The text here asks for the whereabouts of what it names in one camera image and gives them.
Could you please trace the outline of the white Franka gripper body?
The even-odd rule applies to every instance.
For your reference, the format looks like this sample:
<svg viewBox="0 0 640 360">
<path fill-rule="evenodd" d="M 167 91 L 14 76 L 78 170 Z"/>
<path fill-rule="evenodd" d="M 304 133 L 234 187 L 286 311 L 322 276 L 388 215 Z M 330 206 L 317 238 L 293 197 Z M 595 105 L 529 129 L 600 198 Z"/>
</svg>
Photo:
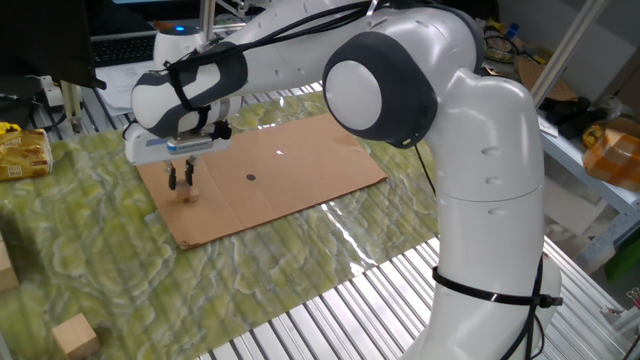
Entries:
<svg viewBox="0 0 640 360">
<path fill-rule="evenodd" d="M 126 158 L 136 166 L 221 151 L 231 145 L 230 139 L 215 138 L 213 133 L 185 132 L 160 138 L 144 129 L 139 123 L 131 123 L 123 130 Z"/>
</svg>

